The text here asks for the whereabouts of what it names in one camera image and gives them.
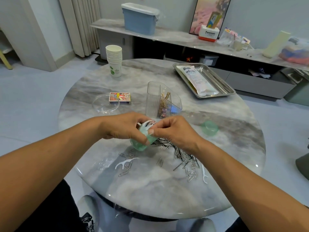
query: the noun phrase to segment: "stack of paper cups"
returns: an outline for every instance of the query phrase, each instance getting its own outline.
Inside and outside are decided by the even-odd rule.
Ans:
[[[105,47],[107,61],[111,75],[113,77],[121,76],[121,64],[122,64],[122,48],[117,45],[108,45]]]

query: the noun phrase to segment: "floor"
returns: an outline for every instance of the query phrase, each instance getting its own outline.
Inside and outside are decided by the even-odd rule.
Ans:
[[[57,115],[71,86],[83,75],[100,66],[97,55],[75,58],[55,72],[46,72],[13,63],[7,70],[0,63],[0,156],[58,131]],[[266,164],[262,177],[301,203],[309,205],[309,181],[299,173],[295,160],[309,152],[309,107],[285,100],[269,102],[241,96],[259,121],[266,142]],[[65,177],[77,201],[95,195],[74,171]],[[117,215],[98,200],[100,231],[187,232],[194,220],[145,222]],[[233,208],[209,216],[218,232],[225,231],[237,218]]]

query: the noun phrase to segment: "painting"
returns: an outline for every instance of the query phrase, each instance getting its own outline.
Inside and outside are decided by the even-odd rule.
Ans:
[[[222,13],[222,17],[217,24],[217,27],[221,29],[229,4],[230,0],[197,0],[189,33],[198,35],[201,26],[207,25],[213,12]]]

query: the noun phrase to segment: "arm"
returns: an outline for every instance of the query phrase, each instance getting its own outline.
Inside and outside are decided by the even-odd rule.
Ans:
[[[0,157],[0,231],[14,231],[44,201],[82,155],[101,138],[146,144],[138,113],[94,117]]]
[[[183,117],[166,118],[148,132],[197,157],[250,231],[309,231],[304,205],[203,139]]]

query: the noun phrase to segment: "stainless steel tray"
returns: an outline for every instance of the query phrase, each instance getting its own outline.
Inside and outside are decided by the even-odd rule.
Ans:
[[[185,75],[180,71],[176,66],[194,66],[197,71],[210,83],[212,86],[218,90],[218,94],[216,95],[198,95],[195,89],[192,87],[189,80],[185,77]],[[187,84],[187,86],[191,89],[194,95],[197,98],[213,98],[213,97],[221,97],[235,94],[235,90],[229,86],[224,80],[222,80],[213,70],[211,70],[208,66],[202,63],[175,63],[173,64],[176,72],[180,75],[183,81]]]

